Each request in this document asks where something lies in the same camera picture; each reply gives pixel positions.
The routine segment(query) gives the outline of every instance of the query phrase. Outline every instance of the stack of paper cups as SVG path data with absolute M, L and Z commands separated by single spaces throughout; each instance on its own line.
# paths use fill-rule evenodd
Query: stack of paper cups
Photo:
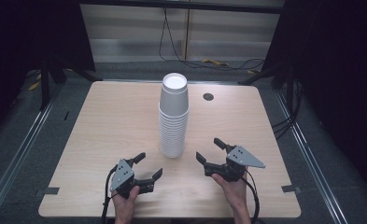
M 171 73 L 163 78 L 159 103 L 161 153 L 169 158 L 180 156 L 185 147 L 189 118 L 187 79 Z

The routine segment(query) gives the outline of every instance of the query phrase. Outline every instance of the wooden table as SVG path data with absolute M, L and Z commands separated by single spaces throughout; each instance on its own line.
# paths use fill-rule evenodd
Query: wooden table
M 259 92 L 254 87 L 189 84 L 191 105 L 182 156 L 169 159 L 160 152 L 158 102 L 161 83 L 95 82 L 88 93 L 49 186 L 57 195 L 45 195 L 43 217 L 99 217 L 109 170 L 119 159 L 140 152 L 147 156 L 134 165 L 135 178 L 144 179 L 163 168 L 154 192 L 136 199 L 135 217 L 232 217 L 223 192 L 195 159 L 222 164 L 226 152 L 215 137 L 240 145 L 263 161 L 265 169 L 249 168 L 260 198 L 259 217 L 298 217 L 294 192 L 284 193 L 289 176 L 278 149 Z M 214 100 L 203 95 L 212 93 Z M 249 212 L 254 201 L 247 188 Z M 107 212 L 114 216 L 113 204 Z

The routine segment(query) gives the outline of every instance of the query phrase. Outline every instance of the gray floor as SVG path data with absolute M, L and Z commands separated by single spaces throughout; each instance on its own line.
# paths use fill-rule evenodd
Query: gray floor
M 231 66 L 241 64 L 242 62 L 230 62 Z M 96 68 L 97 73 L 94 75 L 105 79 L 161 81 L 167 73 L 178 72 L 185 75 L 189 81 L 232 84 L 252 76 L 246 70 L 225 72 L 194 69 L 180 62 L 98 63 Z M 0 223 L 100 223 L 99 217 L 44 218 L 37 212 L 42 197 L 35 194 L 39 189 L 48 186 L 91 86 L 91 82 L 75 73 L 67 72 L 67 76 L 68 79 L 62 86 L 44 126 L 0 206 Z M 255 82 L 254 86 L 261 93 L 270 123 L 276 124 L 285 117 L 275 91 L 271 88 L 271 80 L 261 79 Z M 15 105 L 11 107 L 5 122 L 0 126 L 0 178 L 39 112 L 41 90 L 27 90 L 33 82 L 32 78 L 26 80 Z M 305 97 L 297 122 L 342 208 L 347 223 L 367 223 L 367 185 L 351 162 L 335 146 L 328 133 L 321 128 Z M 262 217 L 259 223 L 335 223 L 292 132 L 286 132 L 277 142 L 291 182 L 301 190 L 297 198 L 302 214 L 297 218 Z M 160 223 L 160 220 L 155 219 L 136 220 L 139 221 Z

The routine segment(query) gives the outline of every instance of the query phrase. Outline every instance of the table top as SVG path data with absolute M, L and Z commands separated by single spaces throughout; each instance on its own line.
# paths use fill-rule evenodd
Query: table top
M 266 164 L 251 168 L 261 204 L 259 217 L 298 217 L 300 206 L 291 185 L 258 90 L 248 86 L 189 84 L 190 114 L 183 155 L 170 159 L 160 152 L 158 103 L 162 83 L 94 82 L 66 143 L 50 188 L 39 207 L 43 217 L 99 217 L 106 177 L 120 159 L 141 152 L 147 156 L 133 167 L 136 179 L 163 168 L 154 192 L 135 201 L 135 217 L 232 217 L 220 186 L 204 176 L 196 151 L 208 162 L 225 163 L 226 152 L 215 137 L 239 145 Z M 214 95 L 212 101 L 205 93 Z M 253 216 L 255 203 L 247 188 Z M 114 216 L 110 202 L 108 217 Z

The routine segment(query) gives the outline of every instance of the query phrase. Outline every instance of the human hand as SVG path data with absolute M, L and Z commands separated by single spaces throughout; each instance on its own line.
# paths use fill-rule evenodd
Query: human hand
M 116 214 L 115 224 L 130 224 L 134 216 L 134 201 L 139 194 L 139 187 L 134 186 L 128 199 L 121 197 L 115 190 L 112 197 Z
M 228 182 L 221 175 L 212 174 L 212 178 L 224 191 L 227 203 L 233 209 L 236 224 L 250 224 L 250 216 L 247 210 L 247 184 L 239 179 L 235 182 Z

